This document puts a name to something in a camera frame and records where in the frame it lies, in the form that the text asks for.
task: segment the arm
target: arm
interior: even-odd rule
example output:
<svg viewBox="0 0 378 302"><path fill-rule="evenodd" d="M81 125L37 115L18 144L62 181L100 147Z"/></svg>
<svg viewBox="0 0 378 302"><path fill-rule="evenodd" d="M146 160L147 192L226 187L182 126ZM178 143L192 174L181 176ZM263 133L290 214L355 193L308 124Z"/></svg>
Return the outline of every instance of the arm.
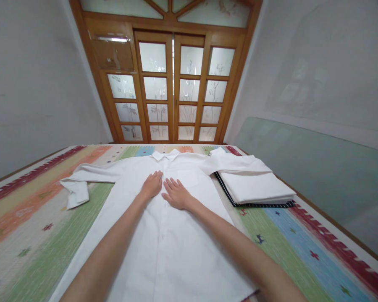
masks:
<svg viewBox="0 0 378 302"><path fill-rule="evenodd" d="M162 196L171 206L191 212L226 250L234 262L258 285L268 301L306 301L298 287L281 267L230 223L206 208L178 182L164 182L168 194Z"/></svg>
<svg viewBox="0 0 378 302"><path fill-rule="evenodd" d="M61 302L105 300L144 208L161 191L162 175L161 171L149 175L141 192L91 253Z"/></svg>

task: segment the folded clothes stack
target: folded clothes stack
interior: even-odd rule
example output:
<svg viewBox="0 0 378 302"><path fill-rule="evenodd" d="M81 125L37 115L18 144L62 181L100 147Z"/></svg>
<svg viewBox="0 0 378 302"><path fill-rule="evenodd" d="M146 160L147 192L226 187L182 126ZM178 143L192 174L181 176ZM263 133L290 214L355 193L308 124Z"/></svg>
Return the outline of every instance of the folded clothes stack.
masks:
<svg viewBox="0 0 378 302"><path fill-rule="evenodd" d="M222 149L211 152L211 156ZM270 169L255 174L229 173L219 171L217 178L237 205L244 204L286 204L296 193L279 180Z"/></svg>

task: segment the glass pane with bamboo pattern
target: glass pane with bamboo pattern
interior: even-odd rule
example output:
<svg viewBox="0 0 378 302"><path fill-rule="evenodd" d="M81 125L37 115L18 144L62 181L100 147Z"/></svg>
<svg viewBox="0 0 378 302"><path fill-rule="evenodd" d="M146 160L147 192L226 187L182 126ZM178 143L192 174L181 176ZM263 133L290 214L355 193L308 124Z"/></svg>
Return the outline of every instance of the glass pane with bamboo pattern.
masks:
<svg viewBox="0 0 378 302"><path fill-rule="evenodd" d="M167 72L165 44L139 43L143 71Z"/></svg>
<svg viewBox="0 0 378 302"><path fill-rule="evenodd" d="M167 122L168 105L166 104L147 104L149 122Z"/></svg>
<svg viewBox="0 0 378 302"><path fill-rule="evenodd" d="M199 75L202 72L203 48L181 47L181 74Z"/></svg>
<svg viewBox="0 0 378 302"><path fill-rule="evenodd" d="M115 103L121 122L140 122L136 103Z"/></svg>
<svg viewBox="0 0 378 302"><path fill-rule="evenodd" d="M133 125L121 125L125 141L142 141L142 128Z"/></svg>
<svg viewBox="0 0 378 302"><path fill-rule="evenodd" d="M200 127L199 141L213 141L216 127Z"/></svg>
<svg viewBox="0 0 378 302"><path fill-rule="evenodd" d="M229 76L235 49L213 47L209 66L209 75Z"/></svg>
<svg viewBox="0 0 378 302"><path fill-rule="evenodd" d="M205 102L222 103L226 87L225 81L207 81Z"/></svg>
<svg viewBox="0 0 378 302"><path fill-rule="evenodd" d="M110 88L115 99L135 99L133 77L131 75L108 74Z"/></svg>
<svg viewBox="0 0 378 302"><path fill-rule="evenodd" d="M199 97L199 85L198 80L184 80L179 81L179 100L187 102L197 102Z"/></svg>
<svg viewBox="0 0 378 302"><path fill-rule="evenodd" d="M152 125L150 126L150 133L153 141L168 140L168 126Z"/></svg>
<svg viewBox="0 0 378 302"><path fill-rule="evenodd" d="M178 139L181 141L191 141L194 137L193 126L179 126Z"/></svg>
<svg viewBox="0 0 378 302"><path fill-rule="evenodd" d="M220 106L204 106L202 115L202 124L218 124L220 117Z"/></svg>
<svg viewBox="0 0 378 302"><path fill-rule="evenodd" d="M179 122L195 122L197 106L179 106Z"/></svg>
<svg viewBox="0 0 378 302"><path fill-rule="evenodd" d="M167 79L144 77L144 88L146 99L166 100L167 99Z"/></svg>

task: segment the blue stripe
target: blue stripe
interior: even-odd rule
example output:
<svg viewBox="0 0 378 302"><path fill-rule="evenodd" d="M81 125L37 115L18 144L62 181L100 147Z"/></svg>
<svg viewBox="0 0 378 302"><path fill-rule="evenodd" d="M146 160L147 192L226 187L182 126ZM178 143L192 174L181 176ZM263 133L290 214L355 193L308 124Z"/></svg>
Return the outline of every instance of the blue stripe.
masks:
<svg viewBox="0 0 378 302"><path fill-rule="evenodd" d="M290 217L286 212L288 210L278 208L264 208L263 210L280 229L299 258L311 269L334 301L376 301L371 300L360 286L346 276L339 264L333 262L323 249L311 239L310 235ZM318 255L319 260L312 257L311 251ZM349 291L350 296L342 291L342 286Z"/></svg>
<svg viewBox="0 0 378 302"><path fill-rule="evenodd" d="M135 157L151 155L155 150L155 146L141 146Z"/></svg>

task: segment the glass panel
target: glass panel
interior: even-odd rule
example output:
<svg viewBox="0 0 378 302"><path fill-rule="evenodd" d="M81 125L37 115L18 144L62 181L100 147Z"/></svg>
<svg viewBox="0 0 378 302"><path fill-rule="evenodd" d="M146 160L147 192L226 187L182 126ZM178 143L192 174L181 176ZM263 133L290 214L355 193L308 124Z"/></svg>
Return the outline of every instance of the glass panel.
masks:
<svg viewBox="0 0 378 302"><path fill-rule="evenodd" d="M167 122L168 105L164 104L147 104L149 122Z"/></svg>
<svg viewBox="0 0 378 302"><path fill-rule="evenodd" d="M143 71L167 72L165 44L139 43Z"/></svg>
<svg viewBox="0 0 378 302"><path fill-rule="evenodd" d="M213 47L209 75L229 76L235 49Z"/></svg>
<svg viewBox="0 0 378 302"><path fill-rule="evenodd" d="M200 81L181 79L179 83L179 100L197 102L197 98L199 97Z"/></svg>
<svg viewBox="0 0 378 302"><path fill-rule="evenodd" d="M251 7L240 1L204 1L178 18L180 22L246 28Z"/></svg>
<svg viewBox="0 0 378 302"><path fill-rule="evenodd" d="M168 12L168 0L152 0L155 4L157 4L163 11Z"/></svg>
<svg viewBox="0 0 378 302"><path fill-rule="evenodd" d="M217 124L220 117L220 106L204 106L202 124Z"/></svg>
<svg viewBox="0 0 378 302"><path fill-rule="evenodd" d="M150 126L153 141L166 141L168 139L168 126Z"/></svg>
<svg viewBox="0 0 378 302"><path fill-rule="evenodd" d="M222 103L226 87L225 81L207 81L205 102Z"/></svg>
<svg viewBox="0 0 378 302"><path fill-rule="evenodd" d="M140 122L137 104L115 103L115 105L121 122Z"/></svg>
<svg viewBox="0 0 378 302"><path fill-rule="evenodd" d="M181 74L199 75L202 71L203 48L181 47Z"/></svg>
<svg viewBox="0 0 378 302"><path fill-rule="evenodd" d="M140 126L122 125L123 138L125 141L142 141L142 128Z"/></svg>
<svg viewBox="0 0 378 302"><path fill-rule="evenodd" d="M146 99L167 99L167 79L144 77Z"/></svg>
<svg viewBox="0 0 378 302"><path fill-rule="evenodd" d="M199 141L213 141L217 127L200 127Z"/></svg>
<svg viewBox="0 0 378 302"><path fill-rule="evenodd" d="M185 6L187 6L192 1L193 0L173 0L172 11L174 13L179 12L181 9L183 9Z"/></svg>
<svg viewBox="0 0 378 302"><path fill-rule="evenodd" d="M195 122L196 121L197 106L179 106L179 121L180 122Z"/></svg>
<svg viewBox="0 0 378 302"><path fill-rule="evenodd" d="M131 75L108 74L108 80L115 99L135 99L133 77Z"/></svg>
<svg viewBox="0 0 378 302"><path fill-rule="evenodd" d="M144 0L81 0L81 6L85 11L96 13L110 13L114 15L125 15L162 19L163 17Z"/></svg>
<svg viewBox="0 0 378 302"><path fill-rule="evenodd" d="M191 141L194 137L193 126L179 126L178 139L183 141Z"/></svg>

